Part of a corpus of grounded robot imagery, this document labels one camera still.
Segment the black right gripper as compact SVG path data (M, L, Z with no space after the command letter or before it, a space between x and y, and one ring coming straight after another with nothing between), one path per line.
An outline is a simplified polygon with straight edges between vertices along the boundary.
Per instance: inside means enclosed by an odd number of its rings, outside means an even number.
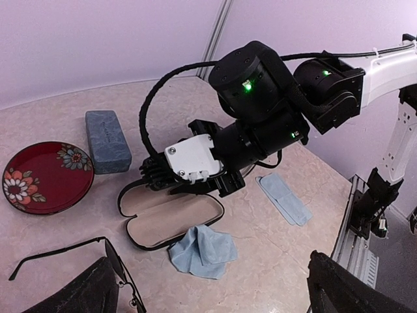
M214 122L194 120L188 127L193 136L165 148L158 156L167 167L150 156L139 170L147 188L168 189L170 195L208 194L217 190L224 198L246 186L239 170L231 170L212 154L214 135L222 128Z

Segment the black glasses case beige lining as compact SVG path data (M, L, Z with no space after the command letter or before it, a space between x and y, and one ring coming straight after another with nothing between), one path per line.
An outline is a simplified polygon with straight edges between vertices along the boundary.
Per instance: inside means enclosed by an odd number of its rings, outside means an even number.
M141 250L154 251L181 240L189 228L219 221L225 207L210 194L175 194L152 191L140 179L126 185L117 198L126 232Z

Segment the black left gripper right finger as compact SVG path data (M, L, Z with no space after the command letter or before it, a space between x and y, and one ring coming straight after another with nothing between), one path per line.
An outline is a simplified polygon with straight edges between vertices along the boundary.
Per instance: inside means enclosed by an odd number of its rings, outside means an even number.
M310 254L308 269L312 312L414 312L364 284L322 252Z

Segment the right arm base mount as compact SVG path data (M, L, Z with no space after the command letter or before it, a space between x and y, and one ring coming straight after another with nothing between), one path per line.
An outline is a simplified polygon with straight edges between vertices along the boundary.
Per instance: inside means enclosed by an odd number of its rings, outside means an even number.
M354 192L349 227L357 236L368 240L373 232L382 237L379 220L386 208L398 197L403 181L401 178L397 183L389 183L381 177L377 168L372 169L366 183L368 189L365 192Z

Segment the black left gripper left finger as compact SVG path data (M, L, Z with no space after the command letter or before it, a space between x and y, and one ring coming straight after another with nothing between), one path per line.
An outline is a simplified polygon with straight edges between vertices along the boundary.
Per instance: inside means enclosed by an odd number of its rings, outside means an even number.
M101 257L65 287L27 312L116 312L119 287L108 257Z

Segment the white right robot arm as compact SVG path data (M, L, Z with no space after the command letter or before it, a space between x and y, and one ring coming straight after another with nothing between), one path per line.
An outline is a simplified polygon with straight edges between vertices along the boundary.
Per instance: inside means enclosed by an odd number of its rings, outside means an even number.
M222 110L234 119L222 128L210 121L189 125L184 150L159 153L147 131L147 113L157 92L173 76L211 68L208 82ZM139 131L149 153L140 170L154 191L228 196L245 185L241 170L280 155L288 145L307 144L310 128L324 134L357 116L362 108L399 91L399 124L392 150L375 167L358 201L363 215L388 207L398 196L416 142L416 37L402 36L395 48L365 53L298 53L280 56L259 41L249 42L219 61L184 65L165 74L139 111Z

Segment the light blue cleaning cloth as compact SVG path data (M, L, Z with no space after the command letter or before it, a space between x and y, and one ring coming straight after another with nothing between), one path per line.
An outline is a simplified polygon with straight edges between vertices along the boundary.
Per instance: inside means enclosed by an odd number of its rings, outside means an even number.
M226 265L238 258L232 236L206 225L191 227L168 252L177 271L213 280L221 279Z

